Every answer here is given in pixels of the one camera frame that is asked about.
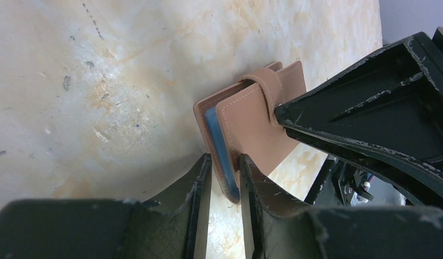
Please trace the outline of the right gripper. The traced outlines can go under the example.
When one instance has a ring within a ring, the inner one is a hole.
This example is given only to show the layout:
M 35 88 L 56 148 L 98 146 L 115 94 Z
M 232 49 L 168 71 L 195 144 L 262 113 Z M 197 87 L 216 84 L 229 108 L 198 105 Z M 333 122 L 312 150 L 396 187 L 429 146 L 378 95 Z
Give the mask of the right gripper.
M 304 202 L 372 201 L 373 174 L 414 204 L 443 204 L 443 32 L 382 47 L 275 116 L 289 137 L 343 160 L 327 157 Z

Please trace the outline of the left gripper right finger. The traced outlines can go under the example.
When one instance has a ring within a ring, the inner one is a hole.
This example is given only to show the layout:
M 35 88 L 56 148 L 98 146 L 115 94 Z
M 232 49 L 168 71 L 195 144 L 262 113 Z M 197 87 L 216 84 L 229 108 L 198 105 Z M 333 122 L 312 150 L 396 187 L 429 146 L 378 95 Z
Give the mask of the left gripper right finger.
M 313 206 L 240 156 L 246 258 L 443 258 L 443 210 Z

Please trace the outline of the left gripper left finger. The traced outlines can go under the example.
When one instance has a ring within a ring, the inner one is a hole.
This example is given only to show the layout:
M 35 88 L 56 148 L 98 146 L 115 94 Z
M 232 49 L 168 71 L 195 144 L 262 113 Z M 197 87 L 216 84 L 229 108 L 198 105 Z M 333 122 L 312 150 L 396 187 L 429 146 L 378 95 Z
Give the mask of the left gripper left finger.
M 212 157 L 146 200 L 25 199 L 0 210 L 0 258 L 205 258 Z

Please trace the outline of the tan leather card holder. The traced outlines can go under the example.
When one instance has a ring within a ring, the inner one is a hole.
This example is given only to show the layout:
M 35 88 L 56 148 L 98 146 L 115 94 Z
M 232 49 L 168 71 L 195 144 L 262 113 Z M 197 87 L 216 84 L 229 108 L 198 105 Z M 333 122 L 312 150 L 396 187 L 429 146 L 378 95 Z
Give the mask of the tan leather card holder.
M 224 196 L 240 203 L 240 155 L 269 175 L 298 145 L 274 114 L 306 92 L 303 65 L 273 62 L 194 104 L 193 111 Z

